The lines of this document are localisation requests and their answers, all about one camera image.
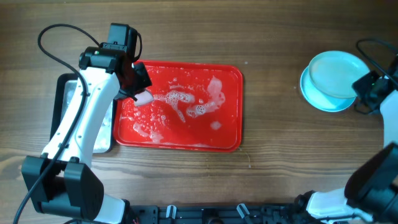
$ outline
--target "soap suds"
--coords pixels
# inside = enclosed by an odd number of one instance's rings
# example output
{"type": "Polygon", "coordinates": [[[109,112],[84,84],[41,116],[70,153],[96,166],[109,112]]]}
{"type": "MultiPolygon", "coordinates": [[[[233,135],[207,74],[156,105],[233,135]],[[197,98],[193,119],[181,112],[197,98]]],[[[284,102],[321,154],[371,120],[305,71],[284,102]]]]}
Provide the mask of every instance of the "soap suds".
{"type": "Polygon", "coordinates": [[[166,126],[166,123],[165,123],[166,115],[162,115],[160,118],[162,118],[162,124],[163,124],[163,126],[166,126]]]}
{"type": "Polygon", "coordinates": [[[134,125],[132,126],[132,128],[133,128],[133,130],[136,131],[136,133],[138,133],[142,137],[148,137],[149,136],[148,133],[146,133],[144,130],[142,130],[142,124],[139,124],[139,123],[135,122],[134,125]]]}
{"type": "Polygon", "coordinates": [[[175,90],[172,90],[166,95],[161,95],[161,94],[154,95],[154,98],[155,100],[160,100],[170,105],[173,108],[173,110],[178,114],[178,117],[181,119],[182,122],[185,122],[185,117],[178,108],[178,102],[179,101],[183,103],[195,102],[195,97],[192,94],[175,91],[175,90]]]}
{"type": "Polygon", "coordinates": [[[212,122],[212,123],[210,124],[210,127],[211,127],[213,130],[219,130],[219,128],[221,127],[221,123],[218,122],[218,121],[214,121],[214,122],[212,122]]]}
{"type": "Polygon", "coordinates": [[[170,85],[169,86],[170,89],[175,89],[175,88],[184,88],[184,86],[177,84],[177,85],[170,85]]]}
{"type": "Polygon", "coordinates": [[[210,96],[209,102],[205,103],[204,105],[193,105],[188,107],[186,114],[192,118],[196,118],[197,116],[214,112],[215,110],[219,109],[225,102],[224,93],[221,92],[222,87],[223,84],[221,80],[213,76],[209,85],[207,86],[207,92],[210,96]]]}
{"type": "Polygon", "coordinates": [[[132,121],[132,120],[134,120],[132,117],[130,117],[130,116],[120,116],[120,120],[123,120],[123,119],[128,119],[128,120],[130,120],[130,121],[132,121]]]}
{"type": "Polygon", "coordinates": [[[149,137],[152,139],[152,142],[156,143],[156,144],[160,143],[160,140],[163,139],[163,136],[161,134],[159,134],[158,132],[154,131],[152,129],[152,127],[150,129],[150,136],[149,137]]]}

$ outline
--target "wood grain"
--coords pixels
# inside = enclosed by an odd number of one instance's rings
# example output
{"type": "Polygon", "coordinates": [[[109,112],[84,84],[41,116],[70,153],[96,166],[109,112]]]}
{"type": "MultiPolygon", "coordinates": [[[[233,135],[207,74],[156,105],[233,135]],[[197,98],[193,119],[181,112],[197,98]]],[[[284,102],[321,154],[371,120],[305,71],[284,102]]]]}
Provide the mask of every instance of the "wood grain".
{"type": "MultiPolygon", "coordinates": [[[[369,36],[398,44],[395,1],[16,3],[0,4],[0,223],[12,222],[27,192],[22,161],[48,142],[56,81],[69,72],[37,47],[39,32],[55,23],[100,41],[111,22],[126,23],[142,34],[144,59],[230,64],[244,73],[244,134],[236,152],[116,145],[94,156],[106,192],[134,205],[289,202],[308,190],[344,187],[382,147],[380,116],[318,111],[298,84],[320,52],[358,55],[355,41],[369,36]]],[[[69,29],[48,32],[43,43],[74,66],[93,45],[69,29]]],[[[388,65],[391,55],[370,48],[388,65]]],[[[21,223],[65,220],[37,214],[28,203],[21,223]]]]}

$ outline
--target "black cable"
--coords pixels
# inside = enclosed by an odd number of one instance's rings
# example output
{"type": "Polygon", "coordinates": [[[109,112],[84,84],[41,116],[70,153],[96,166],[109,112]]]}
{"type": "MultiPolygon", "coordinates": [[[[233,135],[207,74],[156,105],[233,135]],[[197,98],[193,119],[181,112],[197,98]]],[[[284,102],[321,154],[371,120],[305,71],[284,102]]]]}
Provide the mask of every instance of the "black cable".
{"type": "Polygon", "coordinates": [[[86,85],[86,81],[83,78],[83,76],[80,74],[80,72],[78,72],[75,68],[73,68],[71,65],[69,65],[68,63],[64,62],[63,60],[60,60],[59,58],[57,58],[56,56],[50,54],[48,51],[46,51],[43,46],[42,46],[42,36],[43,34],[48,31],[51,28],[54,27],[69,27],[72,29],[76,29],[82,33],[84,33],[85,35],[87,35],[91,40],[93,40],[95,42],[95,44],[100,45],[95,39],[94,37],[92,37],[91,35],[89,35],[86,31],[82,30],[81,28],[72,26],[72,25],[68,25],[68,24],[54,24],[51,26],[46,27],[44,30],[42,30],[39,34],[39,36],[37,37],[37,45],[39,45],[39,49],[47,56],[49,56],[50,58],[54,59],[56,62],[61,63],[62,65],[66,66],[67,68],[69,68],[70,70],[72,70],[77,77],[80,79],[81,81],[81,85],[83,87],[83,97],[81,98],[81,102],[80,102],[80,106],[78,108],[78,111],[76,113],[75,119],[73,119],[72,124],[70,125],[70,128],[67,132],[67,134],[65,135],[65,139],[62,141],[61,145],[59,146],[59,149],[57,151],[57,153],[55,153],[54,157],[52,158],[52,160],[50,161],[50,163],[48,164],[48,166],[43,170],[43,172],[41,173],[41,175],[39,176],[39,178],[36,180],[36,182],[34,183],[34,185],[32,186],[32,188],[30,188],[30,190],[28,191],[28,193],[26,194],[25,198],[22,200],[21,205],[18,208],[17,213],[15,214],[14,217],[14,222],[13,224],[17,224],[19,221],[19,218],[21,217],[22,211],[26,205],[26,203],[29,201],[30,197],[32,196],[34,190],[37,188],[37,186],[39,185],[39,183],[41,183],[41,181],[43,181],[43,179],[45,178],[45,176],[47,175],[47,173],[50,171],[50,169],[54,166],[55,162],[57,161],[57,159],[60,157],[61,153],[63,152],[63,149],[65,148],[65,146],[67,145],[70,136],[72,135],[73,130],[75,129],[75,126],[80,118],[81,112],[83,111],[85,102],[86,102],[86,96],[87,95],[87,85],[86,85]]]}
{"type": "Polygon", "coordinates": [[[360,43],[362,42],[375,42],[378,44],[381,44],[385,47],[387,47],[389,50],[393,51],[394,54],[398,54],[398,49],[395,48],[393,45],[391,45],[388,42],[385,42],[383,40],[379,40],[377,38],[365,38],[365,39],[360,39],[356,42],[355,46],[358,49],[358,51],[361,53],[361,55],[366,58],[372,65],[374,65],[378,70],[380,70],[383,75],[387,76],[391,82],[394,84],[395,88],[398,88],[398,82],[394,78],[392,78],[381,66],[378,64],[373,58],[371,58],[367,53],[365,53],[362,48],[359,46],[360,43]]]}
{"type": "Polygon", "coordinates": [[[139,57],[141,57],[141,52],[142,52],[142,39],[141,39],[141,34],[140,34],[140,33],[137,33],[137,35],[138,35],[138,38],[139,38],[139,52],[138,52],[137,57],[134,57],[134,60],[133,60],[132,62],[138,61],[139,57]]]}
{"type": "Polygon", "coordinates": [[[323,218],[317,218],[318,221],[330,221],[330,220],[341,220],[341,219],[346,219],[346,218],[356,218],[358,217],[356,214],[352,214],[352,215],[345,215],[345,216],[340,216],[340,217],[323,217],[323,218]]]}

